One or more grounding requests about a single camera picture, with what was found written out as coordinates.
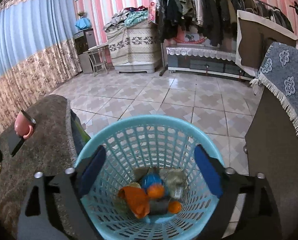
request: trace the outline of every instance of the metal screw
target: metal screw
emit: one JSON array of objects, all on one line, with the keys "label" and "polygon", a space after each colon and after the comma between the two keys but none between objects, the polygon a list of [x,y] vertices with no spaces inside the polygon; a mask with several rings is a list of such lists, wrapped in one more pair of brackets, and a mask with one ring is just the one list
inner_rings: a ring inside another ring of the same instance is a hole
[{"label": "metal screw", "polygon": [[248,154],[248,151],[247,151],[247,145],[245,145],[245,146],[243,147],[243,152],[246,153],[246,154]]},{"label": "metal screw", "polygon": [[233,168],[226,168],[225,172],[229,175],[233,175],[236,173],[236,171]]},{"label": "metal screw", "polygon": [[39,179],[39,178],[41,178],[42,176],[43,176],[43,173],[42,173],[41,171],[39,171],[39,172],[37,172],[37,173],[34,174],[34,177],[35,177],[36,179]]},{"label": "metal screw", "polygon": [[263,174],[261,172],[257,173],[257,178],[264,179],[265,177],[266,177],[265,174]]},{"label": "metal screw", "polygon": [[72,168],[72,167],[71,167],[71,168],[67,168],[66,171],[65,171],[65,173],[66,173],[67,175],[70,175],[70,174],[72,174],[72,173],[75,173],[75,171],[76,171],[75,168]]}]

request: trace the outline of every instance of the white fringe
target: white fringe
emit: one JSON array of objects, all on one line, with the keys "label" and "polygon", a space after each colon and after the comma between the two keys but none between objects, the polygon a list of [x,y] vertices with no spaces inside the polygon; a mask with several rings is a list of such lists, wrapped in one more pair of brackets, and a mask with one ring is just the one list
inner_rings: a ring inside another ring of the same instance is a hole
[{"label": "white fringe", "polygon": [[286,113],[289,116],[289,119],[293,123],[298,137],[298,116],[295,109],[289,103],[284,93],[281,92],[270,80],[268,80],[263,73],[260,73],[259,78],[255,78],[250,82],[250,85],[253,88],[254,93],[257,93],[258,88],[261,84],[267,87],[270,90],[270,92],[272,92],[278,98],[279,102],[281,103],[281,106],[286,111]]}]

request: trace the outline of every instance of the mug handle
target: mug handle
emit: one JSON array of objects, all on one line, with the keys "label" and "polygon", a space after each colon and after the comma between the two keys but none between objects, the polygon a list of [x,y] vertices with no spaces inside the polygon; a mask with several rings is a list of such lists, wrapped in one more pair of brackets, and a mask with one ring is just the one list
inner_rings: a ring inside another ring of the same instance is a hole
[{"label": "mug handle", "polygon": [[34,132],[34,130],[33,130],[33,126],[32,126],[32,125],[29,125],[29,128],[30,128],[29,133],[28,133],[27,135],[24,135],[24,136],[23,136],[23,139],[24,139],[24,140],[27,140],[28,138],[30,138],[30,137],[32,136],[33,132]]}]

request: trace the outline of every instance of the small chair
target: small chair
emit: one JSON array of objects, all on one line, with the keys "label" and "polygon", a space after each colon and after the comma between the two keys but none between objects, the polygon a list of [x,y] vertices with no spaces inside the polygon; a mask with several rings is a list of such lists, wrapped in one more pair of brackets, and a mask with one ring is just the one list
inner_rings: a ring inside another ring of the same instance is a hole
[{"label": "small chair", "polygon": [[98,66],[101,66],[101,68],[103,68],[102,66],[104,65],[104,69],[106,70],[107,74],[108,74],[108,70],[107,70],[107,66],[106,63],[107,62],[107,58],[106,58],[106,54],[105,54],[105,49],[108,46],[107,43],[98,45],[98,46],[94,46],[92,48],[90,48],[88,51],[86,51],[86,53],[89,55],[90,61],[91,61],[91,65],[93,68],[93,73],[94,76],[96,76],[99,72],[98,72]]}]

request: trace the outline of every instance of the tile floor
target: tile floor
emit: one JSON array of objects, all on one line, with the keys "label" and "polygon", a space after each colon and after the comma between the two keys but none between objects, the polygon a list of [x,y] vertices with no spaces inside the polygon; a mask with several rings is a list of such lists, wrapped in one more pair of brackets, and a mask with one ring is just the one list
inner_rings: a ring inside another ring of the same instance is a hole
[{"label": "tile floor", "polygon": [[[119,119],[140,114],[163,114],[192,123],[207,133],[222,154],[225,165],[248,174],[244,137],[256,113],[261,95],[248,82],[194,73],[159,72],[80,74],[53,94],[71,100],[86,132],[92,137]],[[244,195],[239,195],[225,235],[234,232]]]}]

